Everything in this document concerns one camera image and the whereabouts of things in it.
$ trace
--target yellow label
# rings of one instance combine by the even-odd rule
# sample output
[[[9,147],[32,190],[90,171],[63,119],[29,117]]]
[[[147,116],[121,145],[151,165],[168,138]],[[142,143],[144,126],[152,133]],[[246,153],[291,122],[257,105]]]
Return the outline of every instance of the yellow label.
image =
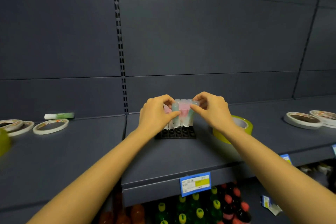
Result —
[[[210,179],[204,179],[204,180],[199,180],[199,181],[195,181],[195,186],[202,186],[202,185],[206,185],[206,184],[210,184]]]

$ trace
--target orange bottle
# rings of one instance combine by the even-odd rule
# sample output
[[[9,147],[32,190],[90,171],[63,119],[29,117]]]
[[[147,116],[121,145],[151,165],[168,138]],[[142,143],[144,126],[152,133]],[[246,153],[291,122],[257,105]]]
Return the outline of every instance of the orange bottle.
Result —
[[[111,212],[101,213],[98,224],[113,224],[113,214]]]
[[[131,219],[128,218],[128,216],[124,212],[121,212],[118,215],[118,218],[115,224],[131,224]]]
[[[142,205],[134,205],[131,210],[132,224],[145,224],[145,209]]]

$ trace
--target bottle cap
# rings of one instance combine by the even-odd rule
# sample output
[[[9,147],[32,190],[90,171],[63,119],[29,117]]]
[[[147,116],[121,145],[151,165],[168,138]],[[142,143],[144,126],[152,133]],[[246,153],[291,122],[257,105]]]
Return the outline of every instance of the bottle cap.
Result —
[[[178,197],[178,199],[181,203],[184,203],[186,201],[186,197],[182,197],[181,195]]]
[[[225,201],[228,203],[228,204],[231,204],[232,203],[232,197],[228,194],[225,195]]]
[[[178,221],[181,223],[181,224],[185,224],[185,222],[187,221],[187,216],[183,213],[181,213],[179,216],[178,216]]]
[[[241,205],[241,208],[242,208],[245,212],[248,212],[248,211],[249,211],[250,206],[249,206],[248,203],[246,203],[246,202],[242,202],[240,205]]]
[[[192,198],[193,198],[194,200],[199,200],[200,195],[199,195],[198,193],[194,193],[194,194],[192,195]]]
[[[232,221],[232,224],[242,224],[242,222],[238,220],[237,218],[234,218]]]
[[[240,197],[240,190],[238,188],[233,189],[233,193],[237,196]]]
[[[214,200],[214,201],[213,201],[213,206],[214,206],[214,208],[216,208],[216,209],[220,209],[220,207],[221,207],[221,203],[220,203],[218,200]]]
[[[201,208],[197,208],[196,215],[197,215],[198,218],[201,219],[204,216],[204,211]]]
[[[163,212],[166,209],[166,204],[165,203],[159,203],[159,211]]]
[[[217,188],[215,186],[211,187],[212,194],[217,194]]]

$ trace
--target yellow bottle cap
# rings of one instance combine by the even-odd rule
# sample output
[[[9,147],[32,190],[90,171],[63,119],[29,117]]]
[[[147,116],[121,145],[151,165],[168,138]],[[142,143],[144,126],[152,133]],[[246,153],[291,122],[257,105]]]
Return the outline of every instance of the yellow bottle cap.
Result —
[[[214,200],[213,201],[213,206],[216,209],[219,209],[221,207],[221,203],[218,200]]]
[[[187,221],[187,216],[183,213],[181,213],[179,216],[178,216],[178,221],[181,223],[181,224],[185,224],[185,222]]]
[[[181,195],[178,197],[178,199],[181,203],[184,203],[186,201],[186,197],[182,197]]]
[[[166,204],[165,203],[159,203],[159,211],[163,212],[166,209]]]
[[[199,196],[198,193],[194,193],[194,194],[192,195],[192,198],[193,198],[194,200],[199,200],[200,196]]]
[[[215,186],[211,187],[212,194],[217,194],[217,188]]]
[[[0,156],[5,154],[11,147],[11,139],[6,130],[0,128]]]
[[[204,211],[201,208],[197,208],[196,215],[197,215],[198,218],[201,219],[204,216]]]

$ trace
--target red bottle cap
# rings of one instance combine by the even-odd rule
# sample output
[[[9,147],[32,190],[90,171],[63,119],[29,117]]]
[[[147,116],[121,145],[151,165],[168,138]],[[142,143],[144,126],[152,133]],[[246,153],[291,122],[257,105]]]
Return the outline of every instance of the red bottle cap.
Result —
[[[249,211],[250,206],[249,206],[248,203],[246,203],[246,202],[242,202],[240,205],[241,205],[241,208],[242,208],[244,211],[246,211],[246,212]]]
[[[238,220],[237,218],[234,218],[232,221],[232,224],[242,224],[242,222]]]
[[[240,197],[240,190],[238,188],[234,188],[233,194],[235,194],[237,197]]]
[[[232,203],[232,197],[228,194],[225,195],[225,201],[228,203],[228,204],[231,204]]]

